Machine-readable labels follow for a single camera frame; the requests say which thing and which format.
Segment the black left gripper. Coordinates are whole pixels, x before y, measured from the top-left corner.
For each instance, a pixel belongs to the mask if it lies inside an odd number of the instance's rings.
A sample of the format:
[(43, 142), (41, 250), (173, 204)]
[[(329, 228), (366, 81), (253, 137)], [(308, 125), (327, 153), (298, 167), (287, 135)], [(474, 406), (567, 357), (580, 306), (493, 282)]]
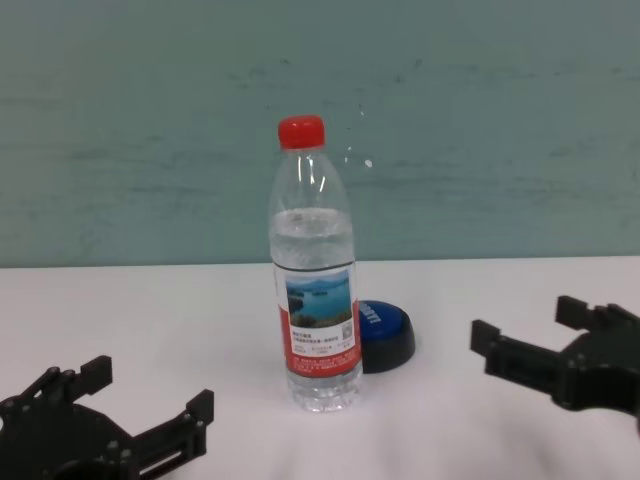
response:
[(139, 470), (170, 473), (207, 453), (213, 391), (202, 390), (183, 412), (133, 442), (107, 416), (73, 405), (112, 381), (112, 359), (101, 355), (78, 371), (50, 367), (22, 393), (3, 400), (1, 477), (138, 479)]

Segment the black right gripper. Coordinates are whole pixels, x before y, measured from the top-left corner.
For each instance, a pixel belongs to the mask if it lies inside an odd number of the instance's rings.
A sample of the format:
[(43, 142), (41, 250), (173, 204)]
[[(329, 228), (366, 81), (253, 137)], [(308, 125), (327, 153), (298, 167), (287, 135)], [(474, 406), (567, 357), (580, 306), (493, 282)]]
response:
[(470, 349), (485, 359), (487, 375), (551, 395), (566, 410), (607, 409), (637, 415), (639, 334), (600, 331), (638, 328), (639, 317), (617, 304), (590, 307), (563, 295), (557, 299), (555, 322), (590, 333), (558, 354), (506, 337), (497, 327), (477, 319), (471, 323)]

